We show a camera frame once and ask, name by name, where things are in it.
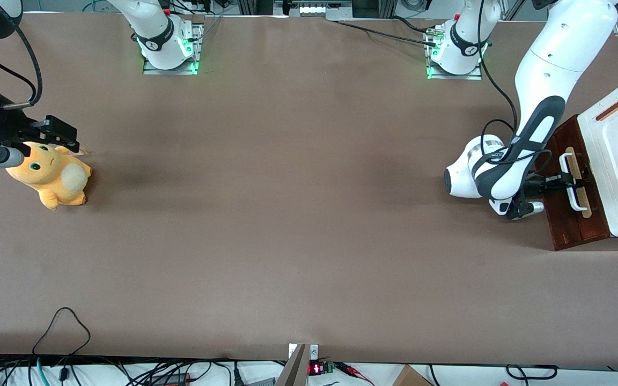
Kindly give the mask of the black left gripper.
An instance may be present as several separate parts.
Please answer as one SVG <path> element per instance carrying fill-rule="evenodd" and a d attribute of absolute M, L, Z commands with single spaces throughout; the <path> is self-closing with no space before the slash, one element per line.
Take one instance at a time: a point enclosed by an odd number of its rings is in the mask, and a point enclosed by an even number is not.
<path fill-rule="evenodd" d="M 549 190 L 567 190 L 579 188 L 579 182 L 564 182 L 566 176 L 557 173 L 552 176 L 542 176 L 541 174 L 527 175 L 523 181 L 521 195 L 525 199 L 542 197 Z"/>

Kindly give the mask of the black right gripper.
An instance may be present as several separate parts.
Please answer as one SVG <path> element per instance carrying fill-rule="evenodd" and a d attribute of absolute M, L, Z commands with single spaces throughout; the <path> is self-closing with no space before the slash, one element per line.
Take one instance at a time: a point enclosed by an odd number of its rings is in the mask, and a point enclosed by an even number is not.
<path fill-rule="evenodd" d="M 36 142 L 46 144 L 48 139 L 42 139 L 38 128 L 32 126 L 36 121 L 30 119 L 20 109 L 5 110 L 2 105 L 10 102 L 0 95 L 0 145 L 10 146 L 12 143 Z M 81 146 L 77 142 L 78 130 L 53 115 L 45 116 L 45 136 L 53 139 L 55 150 L 62 154 L 81 154 Z"/>

